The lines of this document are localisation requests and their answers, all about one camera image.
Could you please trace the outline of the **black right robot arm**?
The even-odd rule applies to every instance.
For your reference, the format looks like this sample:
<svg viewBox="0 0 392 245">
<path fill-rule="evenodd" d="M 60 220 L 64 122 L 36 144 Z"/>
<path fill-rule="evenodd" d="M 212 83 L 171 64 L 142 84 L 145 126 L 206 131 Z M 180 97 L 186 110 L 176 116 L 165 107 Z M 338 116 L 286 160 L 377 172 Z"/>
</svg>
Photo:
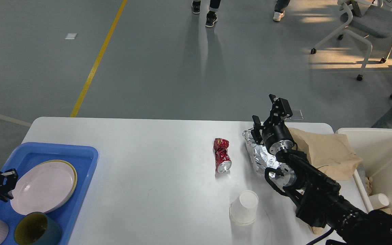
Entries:
<svg viewBox="0 0 392 245">
<path fill-rule="evenodd" d="M 330 230 L 309 242 L 313 245 L 333 231 L 342 242 L 327 239 L 327 245 L 392 245 L 392 215 L 381 210 L 365 213 L 339 194 L 341 186 L 312 166 L 306 154 L 298 151 L 285 119 L 293 116 L 286 99 L 273 94 L 269 117 L 262 124 L 253 116 L 252 138 L 276 157 L 278 168 L 266 167 L 264 178 L 279 194 L 296 205 L 296 217 L 312 227 Z"/>
</svg>

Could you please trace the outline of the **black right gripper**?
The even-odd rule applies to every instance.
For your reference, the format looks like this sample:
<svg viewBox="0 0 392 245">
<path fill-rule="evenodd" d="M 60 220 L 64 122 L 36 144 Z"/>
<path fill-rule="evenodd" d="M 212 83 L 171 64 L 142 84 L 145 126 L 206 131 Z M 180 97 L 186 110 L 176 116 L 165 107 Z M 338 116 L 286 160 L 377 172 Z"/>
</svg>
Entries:
<svg viewBox="0 0 392 245">
<path fill-rule="evenodd" d="M 272 102 L 268 117 L 269 126 L 264 127 L 258 116 L 252 116 L 254 124 L 251 135 L 257 145 L 265 145 L 270 154 L 277 154 L 283 149 L 292 149 L 296 144 L 288 127 L 284 124 L 285 119 L 293 116 L 293 111 L 288 100 L 278 98 L 274 94 L 269 94 L 269 98 Z"/>
</svg>

